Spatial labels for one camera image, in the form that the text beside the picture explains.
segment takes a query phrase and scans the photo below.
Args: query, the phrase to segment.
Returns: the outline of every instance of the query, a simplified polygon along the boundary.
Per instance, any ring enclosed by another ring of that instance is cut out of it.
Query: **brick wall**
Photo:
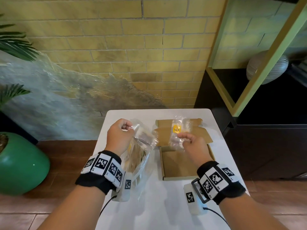
[[[235,0],[213,68],[246,68],[256,53],[268,50],[295,4],[274,0]],[[285,54],[307,55],[307,23]]]
[[[225,0],[3,0],[41,52],[69,70],[123,77],[192,108]]]

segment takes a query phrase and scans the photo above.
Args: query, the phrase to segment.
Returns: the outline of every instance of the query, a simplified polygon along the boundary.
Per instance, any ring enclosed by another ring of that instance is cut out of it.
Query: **cardboard box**
[[[173,120],[156,120],[156,131],[158,132],[158,146],[160,146],[161,169],[164,181],[174,181],[183,179],[194,179],[197,177],[197,168],[190,161],[184,151],[174,151],[169,144],[171,135],[171,127]],[[199,127],[202,124],[202,119],[191,119],[192,134],[201,136],[208,144],[209,153],[215,160],[209,143],[212,139],[205,128]]]

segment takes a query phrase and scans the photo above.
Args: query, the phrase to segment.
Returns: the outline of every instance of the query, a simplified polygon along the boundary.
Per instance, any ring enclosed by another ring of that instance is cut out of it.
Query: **table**
[[[232,158],[227,144],[209,109],[147,109],[147,110],[110,110],[103,123],[94,154],[102,151],[106,145],[106,133],[118,119],[139,119],[151,129],[156,129],[155,120],[174,119],[175,116],[201,118],[213,143],[212,152],[219,163],[224,163],[240,178],[239,170]],[[189,212],[183,186],[191,180],[163,181],[159,151],[155,151],[153,172],[139,200],[132,196],[128,202],[111,201],[101,214],[96,230],[173,230],[173,229],[229,229],[228,225],[216,214],[208,211],[202,216],[192,216]],[[105,198],[104,205],[111,198],[111,192]],[[221,211],[213,201],[207,203],[210,209],[219,214]]]

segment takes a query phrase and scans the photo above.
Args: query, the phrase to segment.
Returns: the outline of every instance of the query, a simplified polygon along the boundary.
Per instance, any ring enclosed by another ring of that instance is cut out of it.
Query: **person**
[[[117,156],[125,152],[134,135],[131,126],[128,120],[116,121],[107,132],[105,150]],[[190,133],[179,133],[178,137],[190,140],[185,141],[183,147],[197,167],[212,160],[202,137]],[[94,230],[106,196],[102,192],[104,188],[77,185],[38,230]],[[223,199],[219,207],[231,230],[287,230],[246,193]]]

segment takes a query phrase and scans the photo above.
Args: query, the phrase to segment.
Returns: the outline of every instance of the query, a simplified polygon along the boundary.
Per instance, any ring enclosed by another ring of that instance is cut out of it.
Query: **tiled floor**
[[[50,158],[47,178],[20,197],[0,195],[0,230],[36,230],[74,188],[92,155],[96,141],[42,141],[38,147]],[[257,202],[290,230],[307,229],[307,182],[245,181]]]

